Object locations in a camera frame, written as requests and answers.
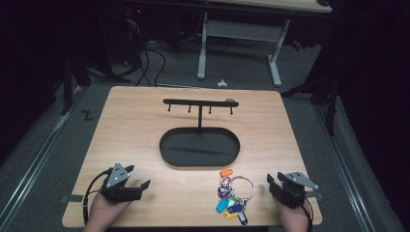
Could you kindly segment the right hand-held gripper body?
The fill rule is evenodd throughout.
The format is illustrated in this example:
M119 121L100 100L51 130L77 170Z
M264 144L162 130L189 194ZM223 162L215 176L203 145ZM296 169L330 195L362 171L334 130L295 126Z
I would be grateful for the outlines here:
M309 179L304 173L297 171L283 173L286 180L280 181L280 186L272 186L272 195L283 205L295 209L304 205L306 198L305 187L318 190L319 186Z

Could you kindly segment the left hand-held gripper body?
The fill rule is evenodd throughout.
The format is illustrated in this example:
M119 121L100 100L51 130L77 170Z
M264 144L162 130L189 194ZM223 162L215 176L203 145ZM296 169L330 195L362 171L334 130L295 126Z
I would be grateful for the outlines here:
M142 191L129 191L126 187L130 176L131 173L128 173L120 162L116 162L103 181L101 195L112 204L139 200Z

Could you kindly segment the person's right hand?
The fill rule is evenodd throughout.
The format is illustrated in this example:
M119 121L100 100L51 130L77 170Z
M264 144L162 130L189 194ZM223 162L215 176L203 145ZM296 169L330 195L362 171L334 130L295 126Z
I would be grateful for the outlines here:
M303 207L291 209L283 205L275 197L274 201L278 207L281 227L286 232L308 232L310 208L305 202Z

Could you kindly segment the person's left hand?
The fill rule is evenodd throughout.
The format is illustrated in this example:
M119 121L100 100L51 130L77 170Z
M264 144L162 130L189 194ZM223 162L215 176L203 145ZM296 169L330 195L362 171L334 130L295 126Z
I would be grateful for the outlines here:
M98 193L82 232L105 232L130 205L131 201L112 204Z

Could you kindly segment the black key rack with tray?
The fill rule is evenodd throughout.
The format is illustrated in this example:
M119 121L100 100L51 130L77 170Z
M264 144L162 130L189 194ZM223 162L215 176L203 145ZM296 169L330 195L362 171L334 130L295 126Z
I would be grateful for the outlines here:
M239 155L241 143L237 135L226 128L203 127L203 108L208 107L209 113L215 107L228 108L230 114L239 106L237 101L200 101L163 99L168 105L186 105L190 112L193 106L198 107L196 127L180 127L168 130L160 140L162 159L170 165L177 167L199 166L227 166Z

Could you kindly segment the black metal stand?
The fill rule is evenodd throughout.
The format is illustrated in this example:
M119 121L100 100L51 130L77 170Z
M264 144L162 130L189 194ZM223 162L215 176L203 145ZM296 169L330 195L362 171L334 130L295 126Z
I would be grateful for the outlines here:
M283 98L288 98L298 93L311 92L310 102L312 104L327 104L325 125L328 133L331 136L334 136L334 120L337 112L337 85L338 77L336 75L326 75L307 81L306 83L285 91L280 95Z
M73 79L79 87L88 87L91 84L89 70L96 70L104 77L118 82L129 82L124 78L124 74L114 73L111 65L107 68L92 62L83 56L69 56L65 62L65 72L63 77L63 100L64 106L62 115L66 115L73 106Z

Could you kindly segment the dark computer tower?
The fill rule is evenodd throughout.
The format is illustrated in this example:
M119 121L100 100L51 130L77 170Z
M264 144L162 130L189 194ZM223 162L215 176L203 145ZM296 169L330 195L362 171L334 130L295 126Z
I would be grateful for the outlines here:
M142 36L140 29L140 10L131 6L126 6L125 19L127 23L128 37L131 44L131 58L130 62L135 65L137 62L137 55L139 53L140 39Z

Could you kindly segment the white-framed desk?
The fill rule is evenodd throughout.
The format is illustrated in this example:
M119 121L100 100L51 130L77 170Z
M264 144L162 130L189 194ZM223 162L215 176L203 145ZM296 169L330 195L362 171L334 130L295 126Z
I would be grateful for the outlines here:
M278 10L284 13L309 13L330 14L332 7L327 0L204 0L206 6L211 2L231 4L242 7L255 7L262 10ZM261 23L245 23L238 21L227 21L220 19L209 19L208 14L203 14L201 50L198 60L197 78L204 79L206 74L207 39L209 37L220 37L228 39L239 39L246 41L258 41L274 43L276 47L273 53L267 56L273 83L276 87L281 86L278 73L277 59L283 41L288 31L290 17L286 16L279 24L262 25Z

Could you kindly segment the metal floor rail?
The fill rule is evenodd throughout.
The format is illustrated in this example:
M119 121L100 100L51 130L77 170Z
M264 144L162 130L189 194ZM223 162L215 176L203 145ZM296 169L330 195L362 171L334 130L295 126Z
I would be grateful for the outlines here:
M337 144L337 140L333 135L331 135L328 130L324 109L321 106L314 105L313 110L331 146L333 159L335 160L339 178L343 184L350 205L354 211L358 223L360 224L362 232L375 232L375 227L368 214L366 204L342 156L341 150L339 149Z
M56 139L70 118L72 108L85 91L86 87L76 86L72 104L65 106L63 89L59 88L56 92L59 100L30 127L0 167L0 232L8 230L42 172Z

